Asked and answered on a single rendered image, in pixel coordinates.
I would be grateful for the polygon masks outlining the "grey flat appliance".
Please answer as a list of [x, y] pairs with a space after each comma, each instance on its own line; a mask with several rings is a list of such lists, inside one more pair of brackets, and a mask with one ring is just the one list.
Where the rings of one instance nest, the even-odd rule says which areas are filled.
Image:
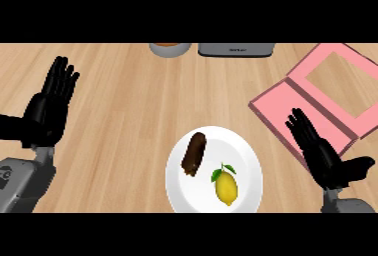
[[261, 58], [270, 57], [273, 43], [199, 43], [198, 53], [205, 57]]

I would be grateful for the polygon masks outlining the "white oval plate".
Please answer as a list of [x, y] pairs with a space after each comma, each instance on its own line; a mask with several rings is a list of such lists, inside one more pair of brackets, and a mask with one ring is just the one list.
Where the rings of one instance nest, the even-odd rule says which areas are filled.
[[[205, 135], [202, 162], [193, 176], [184, 174], [181, 160], [193, 134]], [[226, 205], [215, 195], [212, 172], [223, 169], [238, 186], [238, 197]], [[254, 213], [263, 196], [263, 173], [257, 155], [245, 139], [229, 129], [205, 126], [192, 130], [173, 147], [165, 166], [165, 191], [173, 210], [189, 213]]]

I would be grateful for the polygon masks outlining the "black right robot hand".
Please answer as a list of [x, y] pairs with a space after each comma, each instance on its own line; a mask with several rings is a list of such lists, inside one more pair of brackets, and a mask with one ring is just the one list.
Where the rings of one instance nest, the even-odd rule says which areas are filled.
[[319, 136], [300, 108], [292, 109], [285, 125], [303, 151], [307, 168], [317, 185], [332, 190], [345, 188], [350, 182], [363, 180], [375, 164], [373, 158], [362, 156], [342, 161], [331, 143]]

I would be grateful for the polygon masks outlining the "dark brown chocolate eclair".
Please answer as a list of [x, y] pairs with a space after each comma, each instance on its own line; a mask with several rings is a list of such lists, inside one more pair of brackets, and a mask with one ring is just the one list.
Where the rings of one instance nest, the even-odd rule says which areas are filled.
[[207, 145], [207, 138], [205, 135], [201, 132], [196, 132], [190, 138], [184, 157], [181, 160], [181, 168], [184, 170], [184, 174], [195, 176], [196, 171], [201, 166], [202, 157], [204, 157], [204, 151], [205, 151], [205, 145]]

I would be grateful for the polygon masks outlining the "pink open cardboard box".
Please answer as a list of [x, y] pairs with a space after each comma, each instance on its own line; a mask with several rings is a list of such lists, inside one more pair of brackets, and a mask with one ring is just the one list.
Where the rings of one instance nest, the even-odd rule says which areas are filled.
[[378, 64], [345, 43], [319, 43], [286, 77], [248, 104], [303, 166], [303, 153], [285, 125], [294, 108], [304, 111], [319, 135], [329, 141], [338, 155], [345, 153], [357, 139], [363, 139], [378, 129], [378, 102], [353, 117], [307, 80], [307, 75], [332, 53], [378, 80]]

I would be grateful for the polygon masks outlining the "grey cup with orange content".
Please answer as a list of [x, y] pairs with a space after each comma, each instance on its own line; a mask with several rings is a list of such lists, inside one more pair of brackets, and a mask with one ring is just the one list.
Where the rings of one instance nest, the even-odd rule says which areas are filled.
[[155, 43], [149, 44], [149, 48], [152, 53], [164, 58], [174, 58], [178, 57], [180, 55], [183, 55], [189, 48], [190, 48], [192, 44], [190, 43], [178, 43], [177, 45], [171, 45], [171, 46], [161, 46]]

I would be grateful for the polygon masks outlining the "yellow lemon with leaves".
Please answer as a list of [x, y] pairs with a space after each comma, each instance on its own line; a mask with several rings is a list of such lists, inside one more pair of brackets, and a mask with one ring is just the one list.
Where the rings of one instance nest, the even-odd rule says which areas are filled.
[[235, 180], [236, 170], [232, 165], [221, 164], [221, 167], [212, 171], [211, 183], [215, 188], [218, 200], [230, 206], [238, 198], [238, 183]]

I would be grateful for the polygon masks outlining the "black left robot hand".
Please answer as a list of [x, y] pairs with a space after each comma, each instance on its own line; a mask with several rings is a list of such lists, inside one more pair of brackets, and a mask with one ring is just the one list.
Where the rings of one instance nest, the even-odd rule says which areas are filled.
[[31, 97], [23, 115], [13, 117], [0, 114], [0, 140], [19, 141], [23, 148], [53, 147], [57, 144], [78, 77], [68, 58], [57, 56], [41, 91]]

